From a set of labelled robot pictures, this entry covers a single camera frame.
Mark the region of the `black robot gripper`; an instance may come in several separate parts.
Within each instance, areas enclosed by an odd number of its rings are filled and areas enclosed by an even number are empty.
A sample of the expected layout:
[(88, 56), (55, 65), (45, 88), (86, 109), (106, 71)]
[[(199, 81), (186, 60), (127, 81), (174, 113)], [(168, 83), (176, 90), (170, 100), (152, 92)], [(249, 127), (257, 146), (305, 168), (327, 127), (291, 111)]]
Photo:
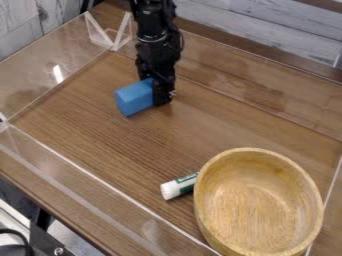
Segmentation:
[(175, 64), (180, 60), (184, 48), (183, 35), (166, 34), (160, 37), (139, 35), (135, 48), (139, 79), (155, 79), (152, 101), (155, 106), (162, 106), (172, 100)]

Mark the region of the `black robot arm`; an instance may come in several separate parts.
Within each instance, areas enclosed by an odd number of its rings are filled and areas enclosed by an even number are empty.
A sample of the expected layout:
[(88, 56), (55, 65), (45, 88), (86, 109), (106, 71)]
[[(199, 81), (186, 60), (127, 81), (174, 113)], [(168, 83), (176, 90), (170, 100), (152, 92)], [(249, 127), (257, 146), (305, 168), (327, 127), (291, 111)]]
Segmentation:
[(171, 102), (175, 92), (175, 65), (184, 48), (183, 34), (174, 24), (172, 0), (128, 0), (136, 22), (136, 60), (139, 78), (152, 79), (155, 106)]

